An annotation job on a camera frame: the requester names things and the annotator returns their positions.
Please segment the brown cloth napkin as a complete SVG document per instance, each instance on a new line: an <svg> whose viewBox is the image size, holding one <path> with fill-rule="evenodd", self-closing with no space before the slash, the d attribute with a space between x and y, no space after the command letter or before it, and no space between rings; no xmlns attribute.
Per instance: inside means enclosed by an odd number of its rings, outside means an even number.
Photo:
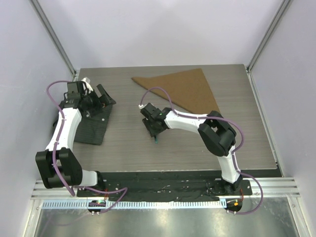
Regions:
<svg viewBox="0 0 316 237"><path fill-rule="evenodd" d="M168 99L173 104L192 114L219 112L219 106L201 68L171 73L151 78L133 77L132 80L144 89Z"/></svg>

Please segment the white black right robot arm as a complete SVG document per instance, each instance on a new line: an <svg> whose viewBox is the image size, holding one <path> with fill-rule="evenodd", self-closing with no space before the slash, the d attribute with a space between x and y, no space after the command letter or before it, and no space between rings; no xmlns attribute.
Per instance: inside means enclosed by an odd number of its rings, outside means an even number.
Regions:
<svg viewBox="0 0 316 237"><path fill-rule="evenodd" d="M200 135L208 151L215 155L221 167L223 189L229 195L241 189L242 175L234 157L237 133L217 111L208 115L181 113L171 108L160 110L153 104L139 105L140 113L151 137L167 129L180 129Z"/></svg>

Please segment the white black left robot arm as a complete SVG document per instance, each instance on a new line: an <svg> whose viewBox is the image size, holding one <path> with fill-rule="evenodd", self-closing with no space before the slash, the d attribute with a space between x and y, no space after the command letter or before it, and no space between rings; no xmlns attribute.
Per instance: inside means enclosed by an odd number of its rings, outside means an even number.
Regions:
<svg viewBox="0 0 316 237"><path fill-rule="evenodd" d="M96 89L88 78L67 82L67 92L60 103L55 103L58 120L53 136L44 151L37 152L35 161L47 189L88 187L94 197L105 191L99 171L84 170L73 153L75 142L101 145L115 100L103 85Z"/></svg>

